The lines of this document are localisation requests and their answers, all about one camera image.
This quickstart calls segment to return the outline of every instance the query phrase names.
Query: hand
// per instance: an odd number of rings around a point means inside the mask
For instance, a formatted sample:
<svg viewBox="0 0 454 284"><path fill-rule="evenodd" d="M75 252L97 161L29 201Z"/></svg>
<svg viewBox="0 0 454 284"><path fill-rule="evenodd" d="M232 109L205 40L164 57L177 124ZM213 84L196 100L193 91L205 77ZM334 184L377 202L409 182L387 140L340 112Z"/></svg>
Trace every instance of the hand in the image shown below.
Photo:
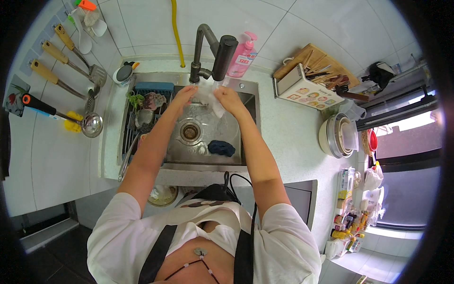
<svg viewBox="0 0 454 284"><path fill-rule="evenodd" d="M183 108L191 104L190 99L197 92L198 87L189 85L181 89L169 105L170 109L175 109L178 116L183 114Z"/></svg>
<svg viewBox="0 0 454 284"><path fill-rule="evenodd" d="M213 91L214 96L221 102L222 106L233 116L239 115L247 109L241 101L238 93L232 88L220 86Z"/></svg>

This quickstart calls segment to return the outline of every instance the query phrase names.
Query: yellow sponge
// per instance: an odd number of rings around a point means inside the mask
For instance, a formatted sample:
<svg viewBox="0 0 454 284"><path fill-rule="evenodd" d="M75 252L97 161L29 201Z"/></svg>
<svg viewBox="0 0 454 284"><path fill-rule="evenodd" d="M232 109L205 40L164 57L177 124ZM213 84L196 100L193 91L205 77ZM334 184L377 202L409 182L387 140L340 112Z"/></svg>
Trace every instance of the yellow sponge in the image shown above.
<svg viewBox="0 0 454 284"><path fill-rule="evenodd" d="M72 117L76 120L82 120L84 117L81 116L80 114L77 114L75 113L74 111L70 110L66 113L67 116L69 117ZM72 121L69 121L69 120L65 120L64 121L64 127L66 128L66 130L68 131L73 131L73 132L77 132L79 133L80 131L82 131L82 128L80 127L79 124L75 123L75 122L72 122Z"/></svg>

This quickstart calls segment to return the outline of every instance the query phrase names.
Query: yellow gas hose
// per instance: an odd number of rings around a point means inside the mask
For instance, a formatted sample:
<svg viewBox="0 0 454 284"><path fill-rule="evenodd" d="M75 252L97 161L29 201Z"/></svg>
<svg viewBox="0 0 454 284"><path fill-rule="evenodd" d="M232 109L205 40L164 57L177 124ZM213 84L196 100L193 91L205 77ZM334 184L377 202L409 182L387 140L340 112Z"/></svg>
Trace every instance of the yellow gas hose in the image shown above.
<svg viewBox="0 0 454 284"><path fill-rule="evenodd" d="M175 40L177 41L178 53L180 54L181 68L186 67L184 64L183 50L181 49L180 37L178 36L177 28L177 0L171 0L172 2L172 27L173 33L175 34Z"/></svg>

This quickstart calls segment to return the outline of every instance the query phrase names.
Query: white t-shirt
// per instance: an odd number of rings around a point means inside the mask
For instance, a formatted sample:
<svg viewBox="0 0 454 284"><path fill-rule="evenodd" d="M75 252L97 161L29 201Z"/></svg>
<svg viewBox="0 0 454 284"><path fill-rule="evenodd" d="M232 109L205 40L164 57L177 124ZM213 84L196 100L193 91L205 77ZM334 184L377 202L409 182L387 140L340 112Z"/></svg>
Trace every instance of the white t-shirt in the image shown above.
<svg viewBox="0 0 454 284"><path fill-rule="evenodd" d="M90 273L99 284L137 283L145 259L168 224L178 226L167 255L201 236L235 256L241 229L251 231L251 217L238 203L215 204L193 199L141 219L137 200L127 193L116 194L88 239ZM197 227L204 221L220 225L207 233ZM317 244L292 206L272 206L263 215L261 227L254 229L254 283L318 283L321 259Z"/></svg>

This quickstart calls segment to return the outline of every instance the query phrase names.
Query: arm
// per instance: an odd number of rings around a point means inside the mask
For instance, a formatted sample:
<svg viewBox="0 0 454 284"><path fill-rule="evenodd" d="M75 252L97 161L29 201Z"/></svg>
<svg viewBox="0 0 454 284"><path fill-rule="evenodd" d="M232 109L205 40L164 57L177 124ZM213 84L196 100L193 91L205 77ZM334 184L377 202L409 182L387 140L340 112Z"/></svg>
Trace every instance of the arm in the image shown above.
<svg viewBox="0 0 454 284"><path fill-rule="evenodd" d="M231 88L219 87L214 94L240 125L247 170L251 177L260 220L264 213L275 204L291 205L276 161L238 93Z"/></svg>
<svg viewBox="0 0 454 284"><path fill-rule="evenodd" d="M197 87L193 86L186 86L178 92L140 145L117 190L117 193L126 192L132 195L139 203L142 214L164 159L175 122L183 113L183 107L191 103L189 99L196 92Z"/></svg>

